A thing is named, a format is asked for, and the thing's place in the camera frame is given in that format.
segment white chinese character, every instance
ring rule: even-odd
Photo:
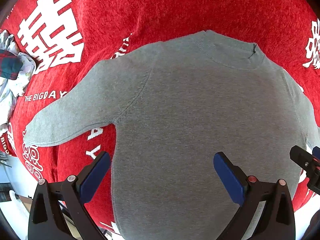
[[[125,53],[126,53],[126,51],[127,51],[127,49],[125,49],[125,48],[127,48],[127,47],[129,46],[129,38],[130,38],[130,36],[129,36],[128,38],[123,39],[122,46],[121,46],[120,49],[114,54],[115,57],[113,57],[114,55],[112,55],[111,59],[125,55]]]
[[[320,52],[320,35],[319,35],[319,30],[320,30],[320,21],[318,19],[318,22],[312,22],[312,34],[313,37],[309,38],[308,45],[306,46],[306,51],[307,51],[307,58],[311,60],[308,63],[303,64],[304,67],[310,67],[312,64],[315,66],[315,69],[320,68],[320,57],[319,57],[319,52]]]
[[[11,144],[12,149],[16,152],[16,146],[14,144],[14,139],[13,139],[13,129],[12,129],[12,124],[11,122],[8,123],[8,131],[7,131],[7,137],[8,141]]]
[[[43,166],[40,165],[40,163],[39,163],[40,154],[38,151],[38,147],[35,145],[32,145],[30,147],[26,147],[26,144],[24,142],[25,134],[26,134],[26,130],[24,130],[22,132],[22,136],[23,136],[22,157],[25,160],[25,166],[31,174],[34,174],[37,177],[37,179],[43,179],[43,176],[41,174],[41,172],[43,171]]]
[[[72,9],[70,8],[62,14],[58,14],[59,10],[72,1],[58,0],[55,3],[53,1],[54,0],[38,0],[38,6],[27,20],[23,19],[18,32],[19,38],[23,36],[21,44],[23,46],[26,43],[28,44],[26,51],[38,61],[42,61],[35,74],[60,64],[80,62],[84,49],[84,43],[78,45],[72,44],[82,39],[81,33],[76,33],[67,38],[78,31]],[[33,35],[43,25],[45,25],[45,27],[40,31],[40,35],[33,38]],[[53,37],[52,34],[58,29],[61,31]]]

